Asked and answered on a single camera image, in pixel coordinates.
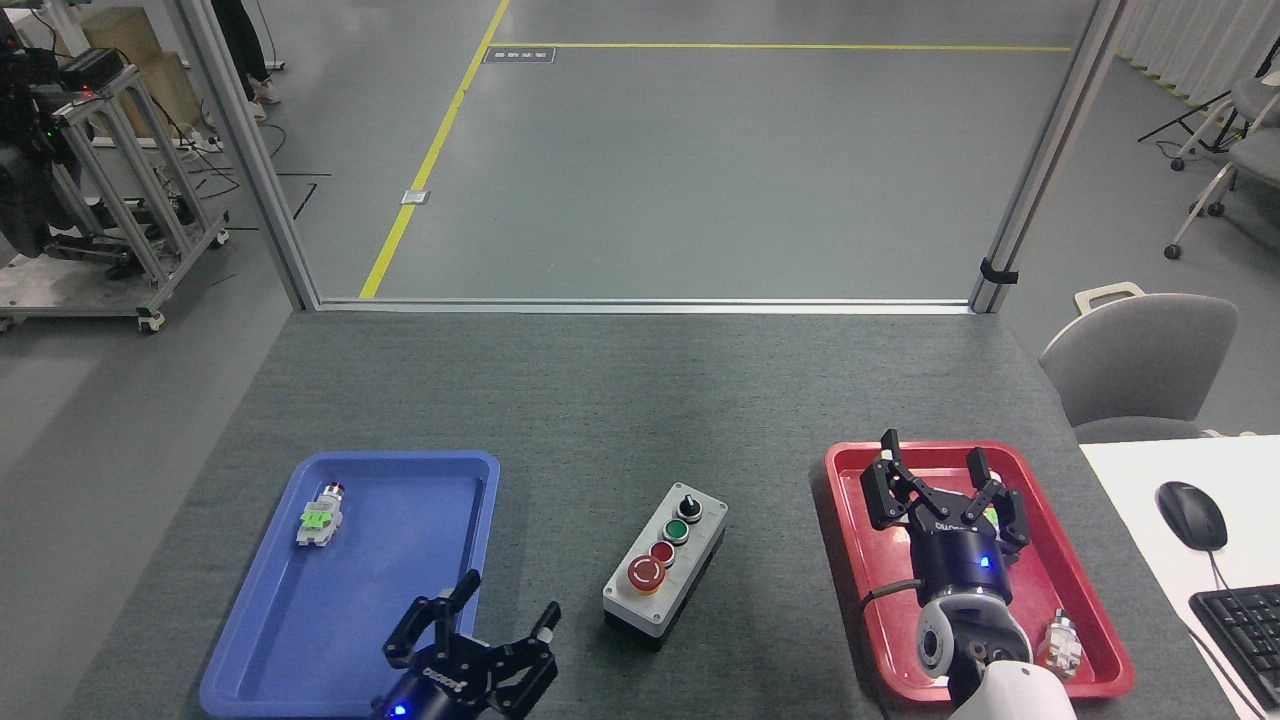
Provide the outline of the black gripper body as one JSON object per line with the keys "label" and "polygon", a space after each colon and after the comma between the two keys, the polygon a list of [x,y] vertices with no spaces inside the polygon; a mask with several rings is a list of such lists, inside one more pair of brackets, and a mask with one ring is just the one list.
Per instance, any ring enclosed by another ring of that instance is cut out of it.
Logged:
{"label": "black gripper body", "polygon": [[403,674],[372,701],[374,719],[479,719],[502,714],[495,702],[498,653],[483,650],[462,659],[439,659],[435,651],[384,652],[388,664]]}
{"label": "black gripper body", "polygon": [[920,580],[916,603],[928,605],[936,596],[983,591],[1011,602],[1011,584],[992,524],[952,525],[933,519],[908,524],[910,560]]}

